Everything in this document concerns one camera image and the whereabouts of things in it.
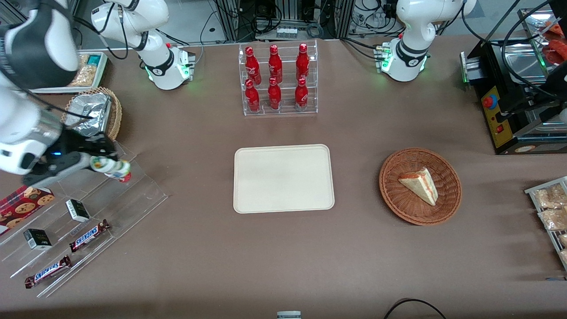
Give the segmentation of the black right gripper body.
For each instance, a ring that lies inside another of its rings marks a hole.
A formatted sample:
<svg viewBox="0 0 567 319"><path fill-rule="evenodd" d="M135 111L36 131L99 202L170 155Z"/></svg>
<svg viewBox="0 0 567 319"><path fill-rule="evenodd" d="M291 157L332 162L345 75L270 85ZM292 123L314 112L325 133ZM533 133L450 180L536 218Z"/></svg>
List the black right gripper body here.
<svg viewBox="0 0 567 319"><path fill-rule="evenodd" d="M65 128L55 142L55 151L61 154L79 152L96 156L96 151L102 148L115 148L113 141L103 132L84 136L73 129Z"/></svg>

